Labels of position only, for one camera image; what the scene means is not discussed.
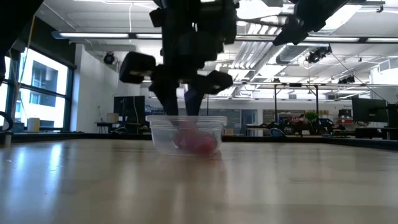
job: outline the table surface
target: table surface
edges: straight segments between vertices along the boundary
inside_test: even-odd
[[[398,154],[223,143],[214,158],[150,141],[0,149],[0,223],[397,223]]]

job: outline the ceiling light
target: ceiling light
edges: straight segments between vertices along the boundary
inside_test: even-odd
[[[259,33],[259,31],[260,31],[260,29],[261,29],[261,25],[260,24],[256,24],[256,26],[255,26],[255,28],[254,28],[254,31],[253,31],[253,34],[258,34]]]
[[[270,29],[269,29],[269,31],[268,31],[268,34],[271,34],[271,35],[273,35],[273,34],[275,34],[275,31],[278,29],[278,27],[271,27]]]
[[[118,38],[129,38],[129,34],[117,34],[117,33],[64,33],[61,32],[59,33],[59,36],[64,37],[64,38],[112,38],[112,39],[118,39]]]
[[[246,25],[247,25],[247,22],[238,21],[238,22],[236,22],[236,25],[238,25],[238,26],[246,26]]]
[[[294,45],[293,43],[287,43],[288,46],[297,46],[297,47],[329,47],[327,43],[299,43]]]
[[[275,39],[274,36],[264,36],[264,35],[237,35],[236,40],[240,41],[268,41],[272,42]]]
[[[136,34],[138,39],[161,39],[162,34]]]
[[[357,37],[307,37],[305,39],[309,42],[357,42]]]
[[[366,42],[384,42],[384,43],[396,43],[398,38],[369,38]]]
[[[261,34],[261,35],[264,35],[264,34],[266,34],[266,32],[267,32],[268,28],[269,28],[269,26],[263,26],[263,27],[261,28],[261,30],[260,30],[260,33],[259,33],[259,34]]]

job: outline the window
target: window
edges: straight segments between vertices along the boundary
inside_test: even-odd
[[[32,49],[29,49],[26,57],[25,50],[21,54],[19,65],[19,81],[21,79],[23,84],[65,95],[67,91],[68,67]]]
[[[8,86],[3,83],[0,86],[0,111],[6,110],[7,91],[8,91]],[[0,116],[0,126],[2,126],[3,124],[4,124],[4,118]]]
[[[9,78],[10,74],[10,64],[11,59],[9,57],[4,58],[6,61],[6,79]],[[8,92],[8,85],[3,83],[0,86],[0,111],[6,110],[6,103],[7,103],[7,92]],[[0,126],[4,124],[4,118],[0,116]]]
[[[23,84],[17,100],[15,120],[27,126],[39,118],[41,128],[64,128],[69,68],[32,49],[21,53],[19,81]]]
[[[62,128],[65,98],[21,89],[21,105],[16,105],[15,119],[27,125],[28,118],[40,118],[40,126]]]
[[[6,79],[9,79],[9,77],[10,77],[11,58],[5,57],[4,59],[6,61]]]

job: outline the red object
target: red object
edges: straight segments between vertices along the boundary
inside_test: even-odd
[[[214,153],[217,147],[217,140],[210,133],[201,133],[197,137],[195,145],[191,151],[195,154],[210,155]]]
[[[353,123],[354,123],[354,120],[349,119],[349,118],[347,118],[347,119],[339,119],[336,122],[336,124],[353,124]]]
[[[200,133],[196,124],[184,121],[174,136],[174,144],[179,148],[194,154],[210,155],[217,147],[217,140],[210,133]]]

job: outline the cable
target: cable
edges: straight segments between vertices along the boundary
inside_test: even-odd
[[[337,57],[336,55],[334,55],[333,53],[331,53],[334,58],[340,63],[340,65],[342,65],[347,71],[350,72],[350,74],[352,76],[354,76],[358,81],[360,81],[362,83],[362,85],[366,86],[366,88],[368,88],[372,93],[376,94],[376,96],[380,97],[382,100],[386,101],[388,104],[390,104],[390,102],[388,102],[386,99],[384,99],[383,97],[381,97],[378,93],[376,93],[374,90],[372,90],[370,87],[368,87],[367,84],[365,84],[364,82],[362,82],[350,69],[348,69]]]
[[[138,121],[138,114],[137,114],[137,108],[136,108],[136,97],[135,97],[135,96],[133,96],[133,98],[132,98],[132,104],[133,104],[133,106],[134,106],[134,112],[135,112],[135,114],[136,114],[136,121],[137,121],[137,124],[139,124],[139,121]]]
[[[20,97],[19,96],[19,90],[21,89],[21,83],[22,83],[22,79],[23,79],[24,73],[25,73],[25,66],[26,66],[26,61],[27,61],[27,55],[28,55],[29,48],[30,48],[30,42],[32,40],[32,34],[33,34],[33,28],[34,28],[34,24],[35,24],[35,18],[36,18],[36,16],[33,16],[32,23],[30,24],[29,37],[27,39],[27,45],[26,45],[26,56],[25,56],[24,64],[22,66],[22,73],[21,73],[21,81],[20,82],[17,80],[16,69],[14,70],[14,83],[16,84],[16,97],[15,97],[14,101],[12,102],[12,108],[11,108],[12,109],[11,110],[11,117],[13,119],[15,119],[15,109],[16,109],[16,105],[17,105],[17,100]],[[22,106],[22,109],[24,110],[26,118],[28,119],[28,116],[26,114],[26,110],[25,110],[24,102],[22,101],[22,98],[21,98],[21,106]]]
[[[129,8],[129,25],[130,25],[130,32],[132,31],[132,25],[131,25],[131,8],[133,6],[133,3],[130,5]]]

